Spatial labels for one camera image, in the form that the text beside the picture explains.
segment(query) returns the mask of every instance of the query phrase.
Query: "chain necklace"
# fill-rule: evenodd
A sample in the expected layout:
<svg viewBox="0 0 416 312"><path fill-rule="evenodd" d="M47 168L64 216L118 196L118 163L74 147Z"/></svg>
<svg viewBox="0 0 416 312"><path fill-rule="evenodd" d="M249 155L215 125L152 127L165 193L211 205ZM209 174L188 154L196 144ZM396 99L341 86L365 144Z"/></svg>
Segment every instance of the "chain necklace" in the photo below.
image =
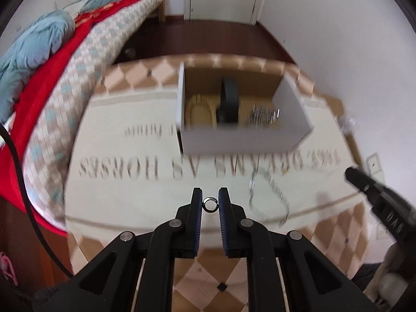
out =
<svg viewBox="0 0 416 312"><path fill-rule="evenodd" d="M279 221L279 226L281 227L288 220L288 216L289 216L289 212L290 212L289 202L286 199L286 196L284 195L283 191L280 189L280 187L277 185L276 181L271 176L270 172L268 170L266 170L265 168L263 168L263 167L259 167L257 169L254 169L253 173L251 174L250 183L248 185L248 190L250 192L250 200L248 201L248 206L249 206L251 212L256 214L260 219L262 219L266 222L271 220L271 218L267 214L259 211L253 205L254 179L255 179L257 174L263 175L264 179L269 183L269 186L271 187L273 193L275 193L277 195L277 197L280 199L280 202L286 208L286 216L282 220Z"/></svg>

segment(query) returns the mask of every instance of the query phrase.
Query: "jewelry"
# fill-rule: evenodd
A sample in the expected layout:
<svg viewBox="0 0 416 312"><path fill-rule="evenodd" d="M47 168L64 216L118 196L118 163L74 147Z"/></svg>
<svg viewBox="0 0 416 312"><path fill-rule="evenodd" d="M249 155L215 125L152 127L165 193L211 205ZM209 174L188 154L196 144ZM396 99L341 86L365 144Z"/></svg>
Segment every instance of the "jewelry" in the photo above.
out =
<svg viewBox="0 0 416 312"><path fill-rule="evenodd" d="M250 116L245 118L246 126L265 127L269 124L273 124L279 118L280 109L270 110L266 108L263 104L253 106Z"/></svg>
<svg viewBox="0 0 416 312"><path fill-rule="evenodd" d="M214 106L212 105L211 101L202 95L194 95L192 98L186 102L185 105L185 120L188 125L191 125L191 114L192 110L196 106L202 106L209 110L211 115L211 123L212 127L217 127L217 117L216 117L216 111Z"/></svg>
<svg viewBox="0 0 416 312"><path fill-rule="evenodd" d="M214 202L214 203L215 203L215 209L212 209L212 210L208 209L208 208L206 207L206 205L207 205L207 203L208 203L208 202ZM203 208L206 212L208 212L208 213L213 213L213 212L217 211L217 210L218 210L218 200L217 200L217 198L215 198L215 197L207 197L207 198L205 198L205 199L202 201L202 208Z"/></svg>
<svg viewBox="0 0 416 312"><path fill-rule="evenodd" d="M255 176L257 174L260 174L260 175L263 175L264 176L264 178L267 180L267 182L269 183L270 187L272 188L272 191L277 195L277 197L280 199L280 202L286 208L286 216L282 220L279 221L279 226L282 227L283 224L286 223L286 221L288 220L288 217L289 217L289 213L290 213L289 202L286 199L286 196L284 195L283 191L279 188L279 186L277 185L277 183L275 182L275 180L270 175L270 172L268 170L266 170L265 168L263 168L263 167L254 169L253 170L253 173L251 174L250 183L248 185L248 190L250 191L250 199L248 201L248 206L249 206L251 212L253 212L257 216L259 216L264 221L268 222L268 221L271 220L271 218L267 214L265 214L263 212L260 212L253 205L254 179L255 179Z"/></svg>

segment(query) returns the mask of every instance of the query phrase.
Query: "black diamond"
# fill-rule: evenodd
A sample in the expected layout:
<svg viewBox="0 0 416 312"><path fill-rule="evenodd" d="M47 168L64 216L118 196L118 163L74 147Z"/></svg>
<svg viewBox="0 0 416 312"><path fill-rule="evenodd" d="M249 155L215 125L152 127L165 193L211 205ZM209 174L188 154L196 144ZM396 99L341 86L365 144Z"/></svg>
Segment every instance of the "black diamond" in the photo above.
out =
<svg viewBox="0 0 416 312"><path fill-rule="evenodd" d="M217 289L219 289L221 292L224 292L227 289L227 285L224 284L224 282L221 282L218 286Z"/></svg>

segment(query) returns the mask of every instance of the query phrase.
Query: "brown cardboard box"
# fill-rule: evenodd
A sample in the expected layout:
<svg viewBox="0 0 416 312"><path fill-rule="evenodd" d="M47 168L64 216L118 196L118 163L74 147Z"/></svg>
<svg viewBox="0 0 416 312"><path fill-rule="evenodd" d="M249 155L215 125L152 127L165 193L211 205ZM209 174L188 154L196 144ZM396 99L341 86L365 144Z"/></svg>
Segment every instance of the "brown cardboard box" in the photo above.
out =
<svg viewBox="0 0 416 312"><path fill-rule="evenodd" d="M194 107L191 123L185 120L186 102L194 95L207 97L214 109L220 101L221 79L236 81L240 99L238 125L212 126L211 114ZM279 109L279 119L266 128L245 126L255 104ZM185 155L219 153L276 153L294 148L313 129L295 80L290 74L276 75L248 70L187 67L179 68L178 139Z"/></svg>

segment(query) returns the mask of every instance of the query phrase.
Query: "dark wooden floor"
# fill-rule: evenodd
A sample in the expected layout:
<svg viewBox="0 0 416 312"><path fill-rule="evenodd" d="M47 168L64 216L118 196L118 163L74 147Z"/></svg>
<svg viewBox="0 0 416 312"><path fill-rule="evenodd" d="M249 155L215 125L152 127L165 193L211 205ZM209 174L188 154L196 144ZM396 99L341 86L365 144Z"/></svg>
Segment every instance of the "dark wooden floor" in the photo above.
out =
<svg viewBox="0 0 416 312"><path fill-rule="evenodd" d="M135 59L196 53L257 56L293 63L289 54L261 27L220 21L158 23L148 19L126 43L117 63L131 61L125 49L134 48Z"/></svg>
<svg viewBox="0 0 416 312"><path fill-rule="evenodd" d="M126 43L116 63L131 61L125 49L134 48L135 59L192 53L219 53L258 56L292 62L291 57L261 27L215 21L146 20ZM42 229L52 249L70 268L67 241ZM46 255L28 217L0 198L0 248L11 258L20 287L33 293L52 286L65 276Z"/></svg>

